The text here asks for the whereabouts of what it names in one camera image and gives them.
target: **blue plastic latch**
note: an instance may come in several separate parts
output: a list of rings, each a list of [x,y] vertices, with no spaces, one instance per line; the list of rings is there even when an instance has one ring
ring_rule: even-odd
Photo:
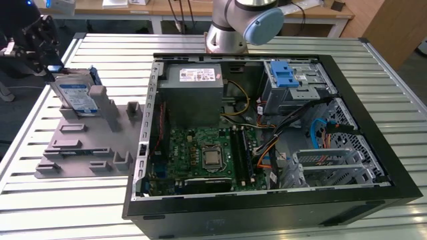
[[[286,61],[272,61],[270,63],[272,75],[279,88],[298,88],[299,81],[294,78],[294,70]]]

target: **blue hard drive label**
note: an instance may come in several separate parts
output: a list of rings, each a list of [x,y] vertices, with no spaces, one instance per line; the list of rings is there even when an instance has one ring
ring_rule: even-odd
[[[60,90],[67,102],[77,113],[93,114],[99,107],[93,99],[89,97],[89,88],[84,84],[60,84]]]

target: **sticker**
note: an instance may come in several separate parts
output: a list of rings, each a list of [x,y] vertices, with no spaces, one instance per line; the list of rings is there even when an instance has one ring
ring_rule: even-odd
[[[179,71],[180,82],[211,82],[215,81],[214,68],[184,68]]]
[[[274,181],[274,183],[278,182],[278,176],[274,174],[274,172],[270,173],[270,179]]]
[[[295,75],[294,77],[296,80],[307,80],[306,75]]]
[[[97,112],[99,107],[93,99],[89,97],[88,86],[84,84],[60,84],[63,96],[72,106],[73,110],[81,114],[93,114]]]
[[[256,107],[256,111],[258,111],[258,114],[259,114],[259,115],[263,115],[263,113],[264,113],[264,108],[263,108],[262,106],[258,106],[258,107]]]
[[[76,155],[77,153],[75,151],[61,151],[60,154]]]
[[[148,11],[131,11],[131,14],[150,14]]]

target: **power supply label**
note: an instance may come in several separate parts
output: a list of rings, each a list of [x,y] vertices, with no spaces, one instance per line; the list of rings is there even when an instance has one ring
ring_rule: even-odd
[[[214,82],[215,80],[214,68],[183,68],[179,71],[180,82]]]
[[[72,106],[73,110],[81,115],[87,114],[91,116],[97,112],[99,107],[93,99],[89,97],[88,86],[84,84],[60,84],[60,90],[67,102]]]

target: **floor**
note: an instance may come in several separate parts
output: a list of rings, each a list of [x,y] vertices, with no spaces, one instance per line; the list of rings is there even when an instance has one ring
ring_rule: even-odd
[[[63,20],[56,21],[56,25],[61,26]],[[198,22],[196,27],[192,23],[187,23],[190,34],[203,34],[210,29],[210,22]],[[147,33],[151,31],[151,25],[147,21],[130,21],[130,20],[93,20],[91,21],[93,33],[114,33],[114,34],[135,34]],[[60,54],[64,54],[68,44],[73,38],[75,33],[87,32],[87,23],[84,20],[67,20],[65,27],[57,29],[61,47]],[[179,34],[174,22],[163,22],[164,34]],[[398,71],[402,79],[406,81],[420,100],[427,104],[427,58],[414,53],[404,62],[400,70]],[[0,82],[7,87],[40,87],[40,88],[11,88],[15,94],[13,102],[4,102],[0,100],[0,159],[4,156],[9,145],[3,144],[1,141],[12,141],[20,127],[25,121],[27,115],[33,107],[37,97],[41,93],[44,82],[35,76],[21,79],[9,78],[0,72]]]

